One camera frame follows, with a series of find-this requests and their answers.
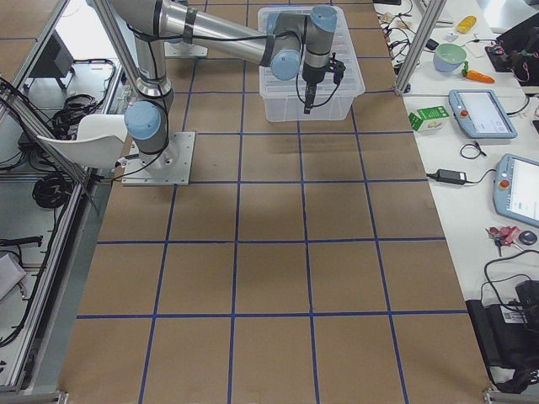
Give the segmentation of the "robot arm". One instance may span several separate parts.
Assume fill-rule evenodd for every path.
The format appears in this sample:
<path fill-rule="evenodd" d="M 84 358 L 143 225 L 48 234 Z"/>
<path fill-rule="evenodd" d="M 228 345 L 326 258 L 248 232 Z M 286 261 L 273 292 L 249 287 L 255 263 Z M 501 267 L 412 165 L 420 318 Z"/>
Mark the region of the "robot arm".
<path fill-rule="evenodd" d="M 268 67 L 281 81 L 301 75 L 306 84 L 300 97 L 305 114 L 316 108 L 317 86 L 326 74 L 333 74 L 335 84 L 344 75 L 344 64 L 332 51 L 337 12 L 326 5 L 308 14 L 275 14 L 265 32 L 175 1 L 92 1 L 90 6 L 101 18 L 121 17 L 135 36 L 134 85 L 141 98 L 125 112 L 125 124 L 143 168 L 150 172 L 163 173 L 179 159 L 179 148 L 173 146 L 169 129 L 173 89 L 166 70 L 167 42 L 216 48 Z"/>

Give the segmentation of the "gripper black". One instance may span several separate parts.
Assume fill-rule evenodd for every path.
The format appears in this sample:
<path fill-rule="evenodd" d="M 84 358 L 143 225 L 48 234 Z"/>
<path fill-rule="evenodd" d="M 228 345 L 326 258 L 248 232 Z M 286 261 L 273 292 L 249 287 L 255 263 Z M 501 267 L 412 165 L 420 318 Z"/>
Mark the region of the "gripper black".
<path fill-rule="evenodd" d="M 302 79 L 306 83 L 304 114 L 310 114 L 316 98 L 317 85 L 324 80 L 329 64 L 329 52 L 315 53 L 307 50 L 303 68 Z"/>

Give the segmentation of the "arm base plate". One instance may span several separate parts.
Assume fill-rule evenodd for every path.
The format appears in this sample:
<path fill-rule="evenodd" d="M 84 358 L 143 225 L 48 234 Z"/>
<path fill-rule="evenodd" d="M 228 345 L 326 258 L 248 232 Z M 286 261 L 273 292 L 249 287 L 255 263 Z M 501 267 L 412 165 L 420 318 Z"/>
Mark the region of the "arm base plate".
<path fill-rule="evenodd" d="M 183 41 L 165 41 L 165 56 L 175 59 L 206 58 L 208 50 L 200 45 L 186 44 Z"/>
<path fill-rule="evenodd" d="M 129 154 L 138 157 L 127 161 L 120 181 L 125 186 L 188 185 L 194 146 L 194 132 L 174 132 L 163 154 L 147 166 L 153 157 L 141 154 L 132 141 Z"/>

